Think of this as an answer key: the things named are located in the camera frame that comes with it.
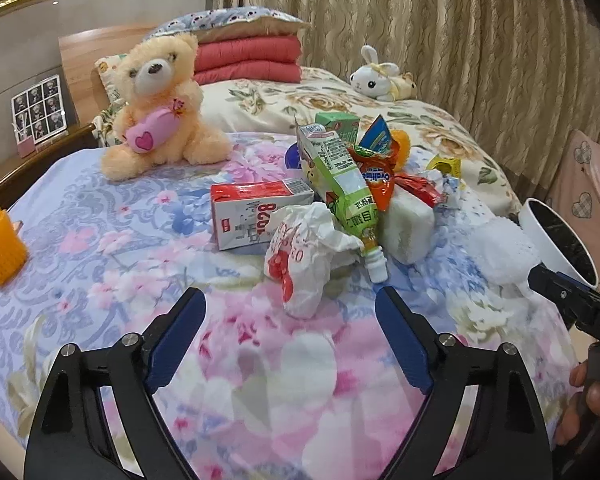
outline human hand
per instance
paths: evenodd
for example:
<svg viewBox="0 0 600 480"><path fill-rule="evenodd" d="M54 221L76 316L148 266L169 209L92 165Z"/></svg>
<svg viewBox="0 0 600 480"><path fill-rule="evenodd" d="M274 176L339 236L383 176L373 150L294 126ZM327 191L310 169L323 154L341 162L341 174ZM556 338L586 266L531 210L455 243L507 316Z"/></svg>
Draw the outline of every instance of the human hand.
<svg viewBox="0 0 600 480"><path fill-rule="evenodd" d="M584 386L587 377L587 362L576 366L569 375L569 384L576 388ZM580 417L576 412L578 399L582 392L578 392L569 401L567 409L562 414L562 420L555 430L555 443L558 446L564 446L580 431ZM597 416L600 416L600 383L593 383L587 393L587 406Z"/></svg>

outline pillow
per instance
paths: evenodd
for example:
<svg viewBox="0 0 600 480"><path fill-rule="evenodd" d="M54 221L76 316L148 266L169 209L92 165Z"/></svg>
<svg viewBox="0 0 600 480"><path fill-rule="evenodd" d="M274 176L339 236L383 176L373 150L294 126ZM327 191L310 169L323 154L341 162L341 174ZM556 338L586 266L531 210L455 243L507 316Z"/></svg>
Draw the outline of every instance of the pillow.
<svg viewBox="0 0 600 480"><path fill-rule="evenodd" d="M251 59L295 63L302 54L297 36L266 36L206 43L198 47L196 72Z"/></svg>
<svg viewBox="0 0 600 480"><path fill-rule="evenodd" d="M116 54L115 56L101 57L95 63L95 67L98 69L100 80L102 81L102 85L107 92L110 103L115 103L122 99L118 89L113 84L113 75L115 74L116 68L123 57L126 57L126 54Z"/></svg>
<svg viewBox="0 0 600 480"><path fill-rule="evenodd" d="M250 59L231 65L196 72L193 79L199 85L229 79L259 79L281 83L299 83L301 69L296 63L278 63L265 59Z"/></svg>
<svg viewBox="0 0 600 480"><path fill-rule="evenodd" d="M152 30L145 39L179 32L195 34L199 43L254 36L287 36L308 27L299 18L265 7L232 7L185 14Z"/></svg>

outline crumpled plastic bag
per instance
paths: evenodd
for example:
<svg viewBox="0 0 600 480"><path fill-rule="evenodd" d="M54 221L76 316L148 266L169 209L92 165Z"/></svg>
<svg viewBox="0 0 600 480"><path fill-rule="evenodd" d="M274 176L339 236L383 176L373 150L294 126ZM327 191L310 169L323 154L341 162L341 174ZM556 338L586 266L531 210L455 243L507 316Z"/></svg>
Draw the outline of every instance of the crumpled plastic bag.
<svg viewBox="0 0 600 480"><path fill-rule="evenodd" d="M342 231L323 202L286 206L271 215L266 230L274 232L264 260L264 273L282 282L282 301L290 316L312 317L329 281L334 256L337 265L353 263L363 248L359 238Z"/></svg>
<svg viewBox="0 0 600 480"><path fill-rule="evenodd" d="M418 173L429 180L442 195L442 201L437 205L440 209L460 209L462 197L462 181L450 174L442 174L440 170L425 170Z"/></svg>
<svg viewBox="0 0 600 480"><path fill-rule="evenodd" d="M496 285L525 285L531 269L540 263L536 246L508 218L489 220L461 242L482 275Z"/></svg>

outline pink floral blanket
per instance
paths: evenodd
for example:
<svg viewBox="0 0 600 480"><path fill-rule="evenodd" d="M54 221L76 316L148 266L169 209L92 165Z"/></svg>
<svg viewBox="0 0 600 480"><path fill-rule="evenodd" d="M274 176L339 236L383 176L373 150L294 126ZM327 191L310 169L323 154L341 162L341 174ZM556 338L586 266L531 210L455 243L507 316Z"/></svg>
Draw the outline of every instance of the pink floral blanket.
<svg viewBox="0 0 600 480"><path fill-rule="evenodd" d="M109 346L142 332L187 286L204 291L207 316L173 381L155 401L203 480L372 480L423 401L374 315L377 287L360 266L335 271L318 314L286 316L280 284L263 275L266 245L218 251L209 189L215 182L284 176L289 136L235 134L232 160L163 166L110 184L100 150L54 165L13 207L30 259L0 289L0 420L26 442L59 347ZM408 169L431 157L414 148ZM574 364L555 307L489 284L456 233L491 218L467 191L438 219L434 248L413 266L389 262L389 285L438 332L467 344L521 351L552 434ZM439 469L455 463L475 391L468 390ZM110 392L116 447L134 457Z"/></svg>

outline floral bedsheet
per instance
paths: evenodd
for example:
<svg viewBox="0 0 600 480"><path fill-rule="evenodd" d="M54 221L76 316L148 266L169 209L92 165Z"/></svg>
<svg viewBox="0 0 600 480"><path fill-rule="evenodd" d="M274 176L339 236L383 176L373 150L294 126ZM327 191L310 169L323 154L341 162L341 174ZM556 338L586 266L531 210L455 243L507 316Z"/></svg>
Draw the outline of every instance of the floral bedsheet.
<svg viewBox="0 0 600 480"><path fill-rule="evenodd" d="M200 478L369 480L389 462L423 397L378 325L378 286L359 265L338 269L318 314L296 320L281 307L281 286L263 275L266 244L217 250L210 185L281 178L292 141L233 138L228 162L164 166L120 184L101 175L102 150L83 150L53 165L12 208L30 259L0 289L0 420L22 443L63 344L94 349L142 332L197 286L205 321L154 399ZM430 157L414 148L408 169ZM552 303L490 285L458 243L492 217L467 189L462 209L438 218L426 258L389 262L388 284L438 332L484 348L517 345L552 434L570 393L573 350ZM441 470L455 463L474 398L469 388ZM134 468L110 391L104 404L118 452Z"/></svg>
<svg viewBox="0 0 600 480"><path fill-rule="evenodd" d="M383 103L357 93L348 82L321 68L302 67L300 84L238 79L202 86L201 113L224 132L295 134L294 120L307 124L318 112L360 117L360 136L379 115L392 130L406 132L414 146L461 159L462 177L497 215L517 212L520 202L496 162L451 114L416 99ZM111 131L122 104L103 110L93 123L101 146L116 142Z"/></svg>

